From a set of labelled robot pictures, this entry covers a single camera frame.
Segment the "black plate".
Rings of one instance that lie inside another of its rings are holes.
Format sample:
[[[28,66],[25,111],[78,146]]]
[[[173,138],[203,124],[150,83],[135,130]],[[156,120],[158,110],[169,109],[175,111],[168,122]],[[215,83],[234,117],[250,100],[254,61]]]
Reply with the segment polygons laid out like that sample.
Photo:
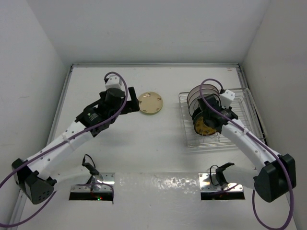
[[[201,112],[202,112],[201,108],[198,107],[198,108],[193,112],[192,117],[197,116],[197,115],[198,115],[199,113],[201,113]]]

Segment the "yellow patterned plate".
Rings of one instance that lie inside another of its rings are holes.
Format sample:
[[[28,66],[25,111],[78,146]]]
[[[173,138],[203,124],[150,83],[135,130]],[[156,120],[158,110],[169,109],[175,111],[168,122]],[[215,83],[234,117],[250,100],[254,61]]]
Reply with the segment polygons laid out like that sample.
[[[194,120],[194,131],[201,136],[210,136],[216,133],[215,129],[205,125],[202,117]]]

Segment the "white plate teal emblem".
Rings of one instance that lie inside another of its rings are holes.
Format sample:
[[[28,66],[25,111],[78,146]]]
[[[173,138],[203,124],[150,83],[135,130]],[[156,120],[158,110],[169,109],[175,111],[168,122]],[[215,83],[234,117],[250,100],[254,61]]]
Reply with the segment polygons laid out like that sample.
[[[205,94],[204,97],[213,95],[214,98],[220,102],[219,96],[216,94]],[[195,112],[195,110],[197,110],[197,108],[199,107],[199,102],[198,99],[201,99],[201,95],[198,96],[193,96],[191,97],[191,99],[188,101],[188,109],[189,109],[189,114],[190,116],[193,115],[193,113]]]

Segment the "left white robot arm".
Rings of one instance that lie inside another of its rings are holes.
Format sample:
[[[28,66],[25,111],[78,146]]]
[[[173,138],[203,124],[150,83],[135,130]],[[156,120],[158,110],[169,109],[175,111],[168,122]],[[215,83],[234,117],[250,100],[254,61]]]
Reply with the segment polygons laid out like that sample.
[[[126,102],[125,92],[121,89],[109,88],[100,92],[100,99],[86,106],[65,132],[48,146],[24,161],[17,159],[12,163],[16,184],[34,205],[42,203],[65,185],[85,184],[90,178],[99,176],[99,171],[85,161],[69,174],[53,172],[53,168],[108,129],[118,115],[139,111],[135,89],[129,87],[128,93],[131,100]]]

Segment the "beige patterned plate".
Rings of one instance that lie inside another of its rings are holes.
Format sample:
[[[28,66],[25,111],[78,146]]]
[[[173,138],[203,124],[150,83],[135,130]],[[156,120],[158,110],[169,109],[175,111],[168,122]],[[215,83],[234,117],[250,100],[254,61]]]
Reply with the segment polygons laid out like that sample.
[[[161,111],[164,102],[156,92],[144,92],[138,96],[140,112],[146,115],[154,115]]]

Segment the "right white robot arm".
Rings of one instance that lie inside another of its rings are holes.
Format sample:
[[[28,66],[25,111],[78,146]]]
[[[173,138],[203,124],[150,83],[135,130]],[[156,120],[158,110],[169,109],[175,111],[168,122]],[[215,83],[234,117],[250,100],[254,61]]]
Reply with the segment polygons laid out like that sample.
[[[198,100],[205,125],[232,141],[253,163],[255,171],[246,171],[228,162],[215,171],[220,186],[238,183],[253,189],[266,202],[293,194],[296,187],[295,160],[281,155],[261,142],[232,111],[219,105],[213,95]]]

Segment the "white plate red characters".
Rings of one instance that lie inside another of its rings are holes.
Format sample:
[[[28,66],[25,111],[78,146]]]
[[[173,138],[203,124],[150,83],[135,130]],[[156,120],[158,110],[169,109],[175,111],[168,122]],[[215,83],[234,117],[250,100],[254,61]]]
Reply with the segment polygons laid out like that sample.
[[[200,93],[195,93],[195,94],[193,94],[191,97],[193,97],[193,96],[198,96],[198,95],[200,95]],[[187,103],[188,103],[188,101],[191,99],[191,97],[187,96]]]

